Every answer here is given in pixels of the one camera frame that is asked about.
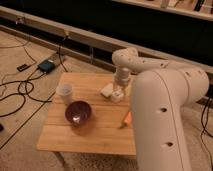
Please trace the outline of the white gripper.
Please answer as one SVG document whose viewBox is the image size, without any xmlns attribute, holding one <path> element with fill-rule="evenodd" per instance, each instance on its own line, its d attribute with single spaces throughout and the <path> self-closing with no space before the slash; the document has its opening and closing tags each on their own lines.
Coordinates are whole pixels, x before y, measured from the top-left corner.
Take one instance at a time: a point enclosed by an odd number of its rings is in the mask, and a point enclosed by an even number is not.
<svg viewBox="0 0 213 171">
<path fill-rule="evenodd" d="M 130 70 L 125 67 L 117 67 L 114 75 L 113 93 L 121 87 L 124 97 L 128 96 L 127 86 L 130 82 Z"/>
</svg>

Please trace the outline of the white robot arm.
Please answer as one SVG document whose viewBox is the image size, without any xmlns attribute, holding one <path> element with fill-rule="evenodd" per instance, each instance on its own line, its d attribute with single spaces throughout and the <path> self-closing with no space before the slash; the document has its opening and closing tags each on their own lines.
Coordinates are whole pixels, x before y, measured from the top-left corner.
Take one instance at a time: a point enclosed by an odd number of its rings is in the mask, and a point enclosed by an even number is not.
<svg viewBox="0 0 213 171">
<path fill-rule="evenodd" d="M 115 82 L 131 84 L 130 111 L 139 171 L 192 171 L 181 107 L 200 100 L 209 78 L 200 67 L 116 50 Z"/>
</svg>

